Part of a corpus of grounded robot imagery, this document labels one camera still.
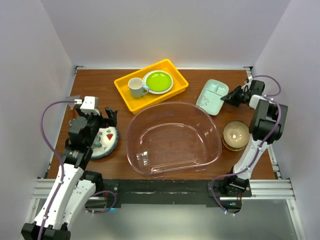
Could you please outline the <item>mint divided rectangular plate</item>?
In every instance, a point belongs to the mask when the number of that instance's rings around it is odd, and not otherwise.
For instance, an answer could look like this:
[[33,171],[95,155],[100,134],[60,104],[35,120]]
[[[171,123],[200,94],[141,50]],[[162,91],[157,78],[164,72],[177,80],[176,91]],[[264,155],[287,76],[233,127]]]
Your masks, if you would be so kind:
[[228,92],[229,87],[225,83],[215,79],[209,79],[205,83],[196,101],[196,105],[206,111],[209,115],[216,116],[219,114],[224,104],[224,101],[221,100],[221,98],[226,96]]

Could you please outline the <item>teal glazed ceramic mug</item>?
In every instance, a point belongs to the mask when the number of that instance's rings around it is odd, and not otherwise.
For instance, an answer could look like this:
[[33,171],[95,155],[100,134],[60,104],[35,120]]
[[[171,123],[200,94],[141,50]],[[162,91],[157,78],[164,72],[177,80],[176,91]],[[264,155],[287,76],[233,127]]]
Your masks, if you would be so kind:
[[102,144],[100,141],[101,141],[101,137],[100,137],[100,134],[98,133],[93,140],[91,148],[92,149],[101,148]]

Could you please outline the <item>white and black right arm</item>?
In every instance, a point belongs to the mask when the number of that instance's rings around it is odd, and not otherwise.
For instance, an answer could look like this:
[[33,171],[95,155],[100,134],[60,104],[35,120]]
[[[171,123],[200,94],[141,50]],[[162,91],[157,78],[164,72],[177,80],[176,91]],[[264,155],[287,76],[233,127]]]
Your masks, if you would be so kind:
[[254,109],[248,131],[249,141],[239,161],[230,172],[218,176],[210,183],[211,192],[237,196],[246,191],[252,172],[265,150],[283,135],[288,106],[279,104],[273,95],[264,94],[265,83],[260,80],[245,81],[221,99],[238,107],[245,104]]

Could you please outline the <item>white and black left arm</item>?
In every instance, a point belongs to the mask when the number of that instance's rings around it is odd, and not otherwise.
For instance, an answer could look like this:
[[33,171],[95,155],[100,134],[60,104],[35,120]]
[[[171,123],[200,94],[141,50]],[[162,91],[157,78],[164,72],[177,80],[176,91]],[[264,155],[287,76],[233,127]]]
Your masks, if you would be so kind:
[[92,196],[103,194],[102,174],[87,171],[93,144],[104,130],[117,126],[117,111],[84,113],[71,120],[62,164],[42,209],[33,222],[25,223],[21,235],[25,240],[69,240],[72,224]]

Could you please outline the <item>clear plastic bin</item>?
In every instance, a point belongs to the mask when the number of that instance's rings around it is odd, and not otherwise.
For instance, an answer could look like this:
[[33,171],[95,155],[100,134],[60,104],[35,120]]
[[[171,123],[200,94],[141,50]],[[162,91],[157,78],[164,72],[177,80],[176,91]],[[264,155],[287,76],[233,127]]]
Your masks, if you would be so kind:
[[221,153],[222,141],[213,118],[189,102],[147,107],[131,119],[126,131],[128,162],[144,176],[202,171]]

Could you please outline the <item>grey triangular scraper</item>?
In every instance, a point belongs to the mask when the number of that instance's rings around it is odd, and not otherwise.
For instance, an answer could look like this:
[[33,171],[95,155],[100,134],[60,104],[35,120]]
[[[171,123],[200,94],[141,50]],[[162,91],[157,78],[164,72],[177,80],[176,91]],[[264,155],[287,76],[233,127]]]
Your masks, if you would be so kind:
[[68,96],[68,97],[65,98],[65,100],[67,101],[67,105],[69,106],[69,108],[71,110],[74,109],[74,107],[77,104],[78,100],[82,101],[80,95]]

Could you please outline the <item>yellow plastic tray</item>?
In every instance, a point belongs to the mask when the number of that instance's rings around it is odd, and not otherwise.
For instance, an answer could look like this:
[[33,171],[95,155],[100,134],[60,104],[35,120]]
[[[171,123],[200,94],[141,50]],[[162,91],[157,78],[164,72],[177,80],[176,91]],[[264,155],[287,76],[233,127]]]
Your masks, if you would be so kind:
[[[129,80],[135,77],[142,79],[149,72],[160,70],[165,71],[172,76],[172,88],[168,92],[163,94],[153,94],[149,92],[140,98],[134,98],[128,86]],[[117,88],[122,99],[124,100],[129,111],[133,114],[136,114],[147,107],[159,104],[184,92],[189,86],[189,83],[169,59],[164,59],[116,79],[114,81],[114,85]]]

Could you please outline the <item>beige bowl with black rim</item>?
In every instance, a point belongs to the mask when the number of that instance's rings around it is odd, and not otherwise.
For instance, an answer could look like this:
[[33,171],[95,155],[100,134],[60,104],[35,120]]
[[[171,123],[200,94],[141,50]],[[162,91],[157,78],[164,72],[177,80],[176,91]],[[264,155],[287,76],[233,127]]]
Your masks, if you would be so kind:
[[223,129],[223,143],[239,148],[248,144],[250,139],[249,127],[242,121],[231,121]]

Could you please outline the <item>yellow patterned bowl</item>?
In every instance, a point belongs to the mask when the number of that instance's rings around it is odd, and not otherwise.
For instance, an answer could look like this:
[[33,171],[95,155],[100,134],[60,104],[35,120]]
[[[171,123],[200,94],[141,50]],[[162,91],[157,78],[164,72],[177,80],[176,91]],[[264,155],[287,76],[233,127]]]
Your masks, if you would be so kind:
[[245,146],[242,146],[242,147],[232,147],[230,146],[229,144],[223,142],[223,145],[230,151],[234,151],[234,152],[239,152],[239,151],[242,151],[246,148],[246,145]]

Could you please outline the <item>green plate white rim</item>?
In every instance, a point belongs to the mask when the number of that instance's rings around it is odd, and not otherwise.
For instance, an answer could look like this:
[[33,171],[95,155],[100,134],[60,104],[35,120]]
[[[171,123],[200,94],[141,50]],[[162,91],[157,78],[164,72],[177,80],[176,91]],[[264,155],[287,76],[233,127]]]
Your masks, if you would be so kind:
[[142,80],[148,87],[148,92],[155,95],[167,93],[174,85],[173,77],[163,70],[150,71]]

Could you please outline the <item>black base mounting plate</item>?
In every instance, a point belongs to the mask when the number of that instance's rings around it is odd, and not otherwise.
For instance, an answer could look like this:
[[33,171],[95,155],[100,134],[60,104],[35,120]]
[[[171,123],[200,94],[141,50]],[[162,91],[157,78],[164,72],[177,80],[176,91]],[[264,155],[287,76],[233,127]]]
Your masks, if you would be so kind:
[[[250,185],[243,193],[223,194],[218,191],[219,181],[214,182],[214,194],[220,204],[235,213],[242,207],[242,200],[250,198]],[[125,204],[151,205],[205,205],[218,207],[212,196],[211,180],[156,180],[156,179],[104,179],[104,190],[116,194],[117,200],[113,208],[121,208]],[[114,203],[110,193],[91,197],[85,204],[88,210],[100,211],[108,209]]]

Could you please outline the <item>aluminium table frame rail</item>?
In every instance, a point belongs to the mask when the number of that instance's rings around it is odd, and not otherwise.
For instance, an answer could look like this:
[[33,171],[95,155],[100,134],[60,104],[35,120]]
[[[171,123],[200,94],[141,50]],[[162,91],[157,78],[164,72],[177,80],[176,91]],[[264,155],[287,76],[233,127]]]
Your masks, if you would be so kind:
[[[246,74],[247,74],[248,80],[245,81],[246,83],[251,82],[253,79],[263,78],[263,76],[261,76],[261,75],[253,76],[253,73],[252,73],[253,67],[252,66],[245,66],[243,69],[246,71]],[[270,147],[268,147],[267,151],[269,154],[269,158],[270,158],[270,161],[272,164],[272,169],[273,169],[273,172],[276,176],[276,179],[284,181],[284,179],[282,179],[281,171],[279,169],[279,164],[278,164],[273,146],[271,145]],[[287,197],[287,199],[285,199],[285,201],[286,201],[285,205],[289,211],[289,218],[293,224],[294,232],[295,232],[297,239],[298,240],[306,240],[307,237],[306,237],[305,231],[303,229],[303,223],[302,223],[302,220],[299,215],[299,211],[297,208],[296,198],[295,198],[294,193],[292,194],[292,197],[293,197],[293,199],[289,199],[289,196]]]

